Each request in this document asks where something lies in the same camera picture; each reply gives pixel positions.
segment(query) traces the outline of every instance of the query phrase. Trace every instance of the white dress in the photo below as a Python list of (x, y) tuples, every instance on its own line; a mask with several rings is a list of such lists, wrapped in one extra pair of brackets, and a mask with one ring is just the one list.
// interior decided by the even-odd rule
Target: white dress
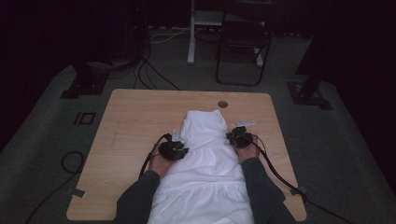
[(238, 156), (219, 110), (192, 110), (181, 136), (190, 150), (161, 180), (148, 223), (254, 223)]

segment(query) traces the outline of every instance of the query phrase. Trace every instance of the person's left hand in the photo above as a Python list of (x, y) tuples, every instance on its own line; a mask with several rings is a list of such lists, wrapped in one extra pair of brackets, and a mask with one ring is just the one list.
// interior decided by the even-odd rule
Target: person's left hand
[(155, 148), (154, 152), (152, 153), (152, 156), (154, 157), (151, 156), (152, 158), (149, 161), (148, 169), (154, 171), (161, 178), (163, 178), (168, 173), (169, 168), (171, 168), (171, 166), (175, 164), (176, 161), (169, 161), (165, 159), (161, 154), (159, 154), (159, 147), (160, 144)]

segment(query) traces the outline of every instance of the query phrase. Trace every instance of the table top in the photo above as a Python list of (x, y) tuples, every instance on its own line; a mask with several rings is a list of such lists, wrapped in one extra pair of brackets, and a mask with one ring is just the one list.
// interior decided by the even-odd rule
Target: table top
[[(219, 101), (228, 106), (220, 108)], [(271, 97), (266, 93), (221, 91), (147, 91), (114, 90), (108, 101), (90, 154), (78, 181), (82, 198), (73, 196), (67, 217), (71, 220), (112, 220), (117, 199), (138, 178), (145, 158), (165, 133), (181, 131), (189, 110), (219, 109), (229, 131), (241, 119), (255, 125), (247, 131), (264, 142), (268, 157), (277, 172), (298, 186), (280, 130)], [(262, 163), (270, 178), (286, 196), (285, 205), (297, 221), (306, 219), (301, 196), (291, 195)]]

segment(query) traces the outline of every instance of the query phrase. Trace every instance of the gray carpet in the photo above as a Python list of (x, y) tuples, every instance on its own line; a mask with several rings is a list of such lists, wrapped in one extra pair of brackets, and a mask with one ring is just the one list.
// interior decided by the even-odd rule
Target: gray carpet
[[(309, 40), (300, 37), (275, 38), (264, 79), (256, 87), (218, 84), (214, 75), (216, 46), (203, 40), (197, 40), (194, 65), (187, 64), (189, 39), (185, 36), (152, 44), (149, 61), (183, 91), (269, 93), (297, 180), (307, 189), (309, 198), (353, 223), (396, 223), (396, 198), (336, 88), (326, 82), (320, 84), (333, 110), (292, 102), (286, 82), (306, 79), (294, 74), (308, 44)], [(133, 87), (145, 89), (136, 81), (137, 70), (112, 73), (102, 95), (81, 95), (75, 100), (60, 99), (75, 76), (71, 66), (52, 80), (0, 154), (0, 223), (24, 223), (40, 201), (71, 176), (61, 166), (63, 155), (74, 150), (88, 155), (111, 92)], [(143, 67), (142, 78), (149, 84), (145, 71)], [(174, 89), (152, 69), (148, 74), (158, 89)], [(93, 124), (74, 124), (80, 112), (96, 112)], [(66, 161), (70, 169), (77, 165), (78, 157)], [(67, 220), (71, 197), (65, 191), (77, 182), (78, 176), (44, 203), (30, 223), (99, 223)], [(308, 217), (303, 223), (343, 223), (310, 204), (306, 211)]]

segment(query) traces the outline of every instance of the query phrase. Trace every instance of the black metal base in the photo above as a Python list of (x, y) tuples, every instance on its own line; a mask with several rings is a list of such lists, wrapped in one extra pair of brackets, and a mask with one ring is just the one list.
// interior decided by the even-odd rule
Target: black metal base
[(304, 83), (287, 82), (289, 92), (293, 102), (296, 105), (318, 105), (323, 110), (332, 110), (332, 106), (328, 100), (325, 100), (319, 90), (316, 90), (312, 96), (303, 96), (300, 90)]
[(62, 93), (61, 99), (77, 99), (80, 95), (100, 95), (106, 85), (109, 73), (94, 72), (94, 78), (90, 83), (81, 82), (78, 75), (70, 85), (69, 90)]

